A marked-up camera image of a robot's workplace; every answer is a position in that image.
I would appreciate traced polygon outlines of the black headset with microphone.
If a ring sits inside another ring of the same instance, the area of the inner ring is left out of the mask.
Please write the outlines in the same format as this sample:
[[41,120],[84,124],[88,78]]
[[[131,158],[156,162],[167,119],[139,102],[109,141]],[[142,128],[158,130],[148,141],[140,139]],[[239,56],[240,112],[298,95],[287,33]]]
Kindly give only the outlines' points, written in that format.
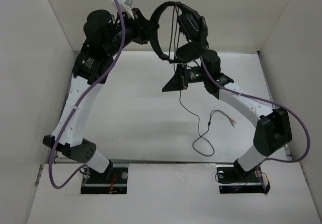
[[191,7],[181,3],[168,1],[158,6],[150,17],[150,21],[158,23],[162,13],[168,7],[176,7],[181,10],[181,14],[177,18],[179,24],[179,32],[183,33],[189,43],[177,49],[175,58],[171,59],[161,50],[158,34],[154,32],[150,39],[152,49],[161,60],[169,63],[189,63],[199,58],[208,48],[207,42],[208,27],[203,16]]

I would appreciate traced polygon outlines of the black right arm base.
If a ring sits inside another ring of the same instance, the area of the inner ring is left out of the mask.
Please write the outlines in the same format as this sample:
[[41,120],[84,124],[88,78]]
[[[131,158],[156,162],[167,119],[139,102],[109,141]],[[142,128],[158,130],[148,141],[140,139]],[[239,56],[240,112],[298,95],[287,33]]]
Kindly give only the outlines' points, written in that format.
[[220,194],[268,194],[271,184],[266,173],[261,168],[251,170],[245,175],[236,176],[231,165],[216,167],[215,181]]

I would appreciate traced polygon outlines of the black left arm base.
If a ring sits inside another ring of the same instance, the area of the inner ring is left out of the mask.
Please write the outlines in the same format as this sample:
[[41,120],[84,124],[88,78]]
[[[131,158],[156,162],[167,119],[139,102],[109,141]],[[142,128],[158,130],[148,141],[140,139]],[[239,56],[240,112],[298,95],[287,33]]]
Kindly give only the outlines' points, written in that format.
[[82,176],[81,194],[127,194],[128,163],[114,163],[110,177],[105,178],[104,174],[93,169],[89,170],[89,177],[86,181],[87,170],[80,173]]

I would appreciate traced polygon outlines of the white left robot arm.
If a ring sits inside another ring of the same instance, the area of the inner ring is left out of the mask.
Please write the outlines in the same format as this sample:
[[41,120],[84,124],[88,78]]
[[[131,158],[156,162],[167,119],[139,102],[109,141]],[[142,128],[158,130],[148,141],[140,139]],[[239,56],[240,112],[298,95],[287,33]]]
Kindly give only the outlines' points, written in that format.
[[58,125],[42,143],[52,154],[61,152],[88,172],[95,171],[101,182],[112,178],[113,163],[97,151],[95,143],[84,139],[86,121],[123,48],[131,42],[149,42],[156,48],[158,21],[164,11],[158,7],[147,19],[138,8],[131,9],[132,17],[122,12],[115,18],[107,10],[96,10],[84,25],[86,40],[72,69],[65,107]]

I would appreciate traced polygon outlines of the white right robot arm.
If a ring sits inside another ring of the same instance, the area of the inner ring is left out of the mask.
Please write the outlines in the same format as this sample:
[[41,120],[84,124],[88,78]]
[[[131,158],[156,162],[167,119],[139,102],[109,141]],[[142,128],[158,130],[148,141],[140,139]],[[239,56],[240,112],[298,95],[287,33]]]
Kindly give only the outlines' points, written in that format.
[[255,127],[252,146],[233,163],[234,177],[243,181],[258,164],[292,141],[289,115],[282,108],[273,109],[246,97],[233,79],[220,72],[220,63],[216,51],[206,50],[197,69],[201,76],[192,79],[203,82],[209,94],[233,107]]

